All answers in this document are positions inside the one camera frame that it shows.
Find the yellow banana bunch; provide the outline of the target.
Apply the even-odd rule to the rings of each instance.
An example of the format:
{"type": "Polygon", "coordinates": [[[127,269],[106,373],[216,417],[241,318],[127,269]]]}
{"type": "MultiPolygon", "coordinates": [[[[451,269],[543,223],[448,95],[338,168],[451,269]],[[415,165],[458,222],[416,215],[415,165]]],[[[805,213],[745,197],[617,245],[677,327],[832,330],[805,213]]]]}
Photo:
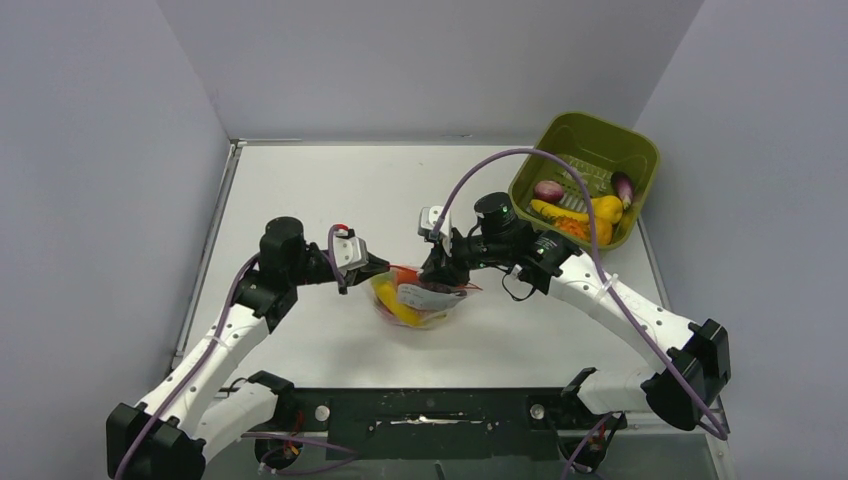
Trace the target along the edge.
{"type": "Polygon", "coordinates": [[[377,306],[395,323],[412,328],[423,326],[420,313],[398,300],[398,284],[393,274],[383,274],[370,281],[377,306]]]}

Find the orange carrot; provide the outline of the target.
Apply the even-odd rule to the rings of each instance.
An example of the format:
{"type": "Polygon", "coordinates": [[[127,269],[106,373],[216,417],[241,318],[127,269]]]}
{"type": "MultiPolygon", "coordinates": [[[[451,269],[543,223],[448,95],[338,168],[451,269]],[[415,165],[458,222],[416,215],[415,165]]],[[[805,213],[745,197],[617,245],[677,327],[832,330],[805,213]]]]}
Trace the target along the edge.
{"type": "Polygon", "coordinates": [[[419,270],[416,268],[394,265],[390,267],[389,273],[391,274],[395,285],[420,284],[419,270]]]}

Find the clear zip top bag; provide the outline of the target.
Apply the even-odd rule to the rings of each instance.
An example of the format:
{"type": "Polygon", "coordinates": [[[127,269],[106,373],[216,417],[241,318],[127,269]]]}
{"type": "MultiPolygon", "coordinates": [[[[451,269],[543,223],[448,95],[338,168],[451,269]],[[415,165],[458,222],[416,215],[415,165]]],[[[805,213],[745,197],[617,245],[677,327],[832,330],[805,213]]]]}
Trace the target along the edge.
{"type": "MultiPolygon", "coordinates": [[[[387,322],[407,327],[404,325],[400,325],[391,320],[387,313],[383,311],[380,307],[377,306],[377,302],[370,286],[370,281],[375,277],[371,278],[368,281],[368,286],[371,290],[371,298],[372,303],[375,310],[378,314],[387,322]]],[[[429,329],[437,324],[445,321],[451,314],[451,312],[463,301],[469,299],[470,297],[482,292],[482,289],[473,284],[467,284],[464,287],[446,287],[438,284],[426,284],[420,281],[419,285],[414,284],[401,284],[398,285],[398,300],[411,308],[417,310],[421,317],[423,326],[420,328],[412,328],[412,329],[429,329]]]]}

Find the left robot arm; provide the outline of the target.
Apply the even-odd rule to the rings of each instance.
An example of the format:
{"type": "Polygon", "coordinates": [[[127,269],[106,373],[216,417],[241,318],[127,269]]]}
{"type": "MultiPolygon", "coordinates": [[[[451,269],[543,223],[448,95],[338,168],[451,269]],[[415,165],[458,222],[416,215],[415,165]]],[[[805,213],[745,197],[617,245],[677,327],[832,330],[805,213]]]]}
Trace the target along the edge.
{"type": "Polygon", "coordinates": [[[333,283],[339,293],[389,270],[353,230],[336,224],[328,246],[304,237],[294,217],[271,220],[259,250],[239,269],[218,319],[179,365],[134,405],[107,419],[112,479],[200,479],[207,463],[253,427],[272,419],[290,382],[251,376],[229,398],[216,397],[242,360],[292,309],[303,286],[333,283]]]}

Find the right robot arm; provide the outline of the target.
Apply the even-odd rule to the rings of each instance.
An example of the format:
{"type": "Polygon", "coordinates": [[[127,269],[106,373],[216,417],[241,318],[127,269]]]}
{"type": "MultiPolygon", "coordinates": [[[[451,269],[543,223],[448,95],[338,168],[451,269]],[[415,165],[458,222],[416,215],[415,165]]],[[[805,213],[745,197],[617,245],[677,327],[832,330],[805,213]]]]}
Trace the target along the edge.
{"type": "Polygon", "coordinates": [[[497,268],[533,292],[584,312],[642,357],[625,370],[586,367],[564,388],[562,411],[585,427],[612,412],[653,413],[684,431],[706,426],[704,408],[731,377],[726,329],[712,319],[697,324],[624,285],[579,246],[555,230],[537,230],[516,215],[504,192],[474,206],[478,233],[451,227],[441,206],[425,207],[418,234],[431,243],[420,279],[458,287],[471,271],[497,268]]]}

